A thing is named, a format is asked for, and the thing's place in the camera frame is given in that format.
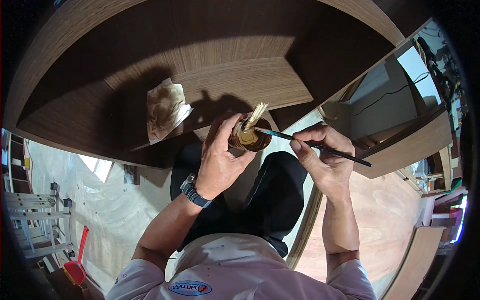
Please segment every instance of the paintbrush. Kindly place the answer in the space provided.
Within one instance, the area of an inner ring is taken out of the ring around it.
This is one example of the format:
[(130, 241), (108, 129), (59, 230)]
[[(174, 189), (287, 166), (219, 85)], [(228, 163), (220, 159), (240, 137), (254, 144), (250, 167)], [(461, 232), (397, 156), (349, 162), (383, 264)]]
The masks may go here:
[[(281, 138), (286, 139), (286, 140), (291, 140), (291, 141), (294, 140), (293, 136), (288, 135), (288, 134), (284, 134), (284, 133), (281, 133), (281, 132), (276, 132), (276, 131), (273, 131), (273, 130), (268, 130), (268, 129), (260, 128), (260, 127), (254, 127), (254, 129), (259, 131), (259, 132), (263, 132), (265, 134), (269, 134), (269, 135), (273, 135), (273, 136), (278, 136), (278, 137), (281, 137)], [(320, 146), (320, 145), (317, 144), (316, 141), (305, 141), (305, 144), (307, 144), (308, 146), (310, 146), (312, 148), (317, 148), (318, 150), (320, 150), (320, 152), (321, 151), (326, 151), (328, 153), (335, 154), (337, 156), (344, 157), (344, 158), (347, 158), (349, 160), (353, 160), (354, 162), (357, 162), (357, 163), (362, 164), (362, 165), (367, 166), (367, 167), (372, 166), (372, 164), (369, 163), (368, 161), (358, 159), (356, 157), (353, 157), (351, 155), (345, 154), (343, 152), (337, 151), (337, 150), (332, 149), (332, 148), (328, 148), (328, 147), (325, 147), (325, 146)]]

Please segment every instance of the man's right hand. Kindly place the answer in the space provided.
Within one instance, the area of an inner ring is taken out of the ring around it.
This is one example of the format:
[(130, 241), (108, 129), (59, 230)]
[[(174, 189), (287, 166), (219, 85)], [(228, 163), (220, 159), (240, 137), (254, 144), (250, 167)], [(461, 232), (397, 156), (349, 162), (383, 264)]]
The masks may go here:
[(290, 142), (290, 147), (312, 177), (316, 187), (331, 200), (348, 198), (348, 182), (353, 170), (353, 161), (325, 151), (321, 152), (319, 158), (303, 141), (319, 141), (324, 146), (355, 156), (355, 148), (350, 139), (324, 122), (296, 132), (293, 137), (295, 140)]

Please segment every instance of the shirt logo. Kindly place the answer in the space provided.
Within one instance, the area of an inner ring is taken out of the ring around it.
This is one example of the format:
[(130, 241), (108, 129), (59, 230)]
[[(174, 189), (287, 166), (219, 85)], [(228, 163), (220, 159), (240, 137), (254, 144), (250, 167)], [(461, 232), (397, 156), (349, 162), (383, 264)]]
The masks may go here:
[(208, 294), (212, 291), (212, 287), (208, 284), (200, 281), (179, 281), (172, 283), (169, 287), (174, 293), (184, 295), (184, 296), (198, 296)]

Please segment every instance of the dark pants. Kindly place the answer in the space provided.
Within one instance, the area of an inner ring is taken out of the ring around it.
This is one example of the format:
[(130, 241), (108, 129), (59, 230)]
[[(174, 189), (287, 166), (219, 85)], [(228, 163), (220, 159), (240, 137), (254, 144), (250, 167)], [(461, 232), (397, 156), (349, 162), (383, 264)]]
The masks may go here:
[[(180, 185), (190, 173), (198, 174), (202, 144), (191, 144), (181, 149), (172, 170), (170, 196), (180, 195)], [(298, 159), (287, 152), (269, 154), (243, 204), (240, 213), (231, 212), (223, 194), (220, 194), (197, 216), (190, 231), (178, 248), (213, 233), (245, 233), (267, 240), (280, 256), (288, 254), (282, 241), (289, 234), (303, 209), (303, 182), (307, 171)]]

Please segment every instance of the power cord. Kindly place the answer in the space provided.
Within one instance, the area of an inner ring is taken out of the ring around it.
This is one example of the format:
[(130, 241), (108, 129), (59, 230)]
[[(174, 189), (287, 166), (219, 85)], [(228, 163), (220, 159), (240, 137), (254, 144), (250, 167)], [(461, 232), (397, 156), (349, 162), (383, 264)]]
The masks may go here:
[(397, 90), (397, 91), (394, 91), (394, 92), (392, 92), (392, 93), (385, 93), (383, 96), (381, 96), (380, 98), (378, 98), (378, 100), (376, 100), (376, 101), (373, 102), (372, 104), (364, 107), (358, 114), (355, 114), (355, 115), (352, 115), (352, 116), (353, 116), (353, 117), (354, 117), (354, 116), (358, 116), (358, 115), (361, 114), (364, 110), (366, 110), (367, 108), (369, 108), (369, 107), (372, 106), (373, 104), (375, 104), (375, 103), (377, 103), (378, 101), (380, 101), (380, 100), (381, 100), (383, 97), (385, 97), (386, 95), (391, 95), (391, 94), (398, 93), (398, 92), (400, 92), (401, 90), (403, 90), (404, 88), (406, 88), (407, 86), (410, 86), (410, 85), (419, 83), (419, 82), (422, 81), (423, 79), (427, 78), (429, 73), (428, 73), (428, 72), (422, 73), (422, 74), (420, 74), (417, 78), (415, 78), (415, 80), (417, 80), (420, 76), (425, 75), (425, 74), (427, 74), (427, 75), (426, 75), (425, 77), (423, 77), (422, 79), (420, 79), (420, 80), (418, 80), (418, 81), (413, 81), (411, 84), (404, 85), (403, 87), (401, 87), (401, 88), (400, 88), (399, 90)]

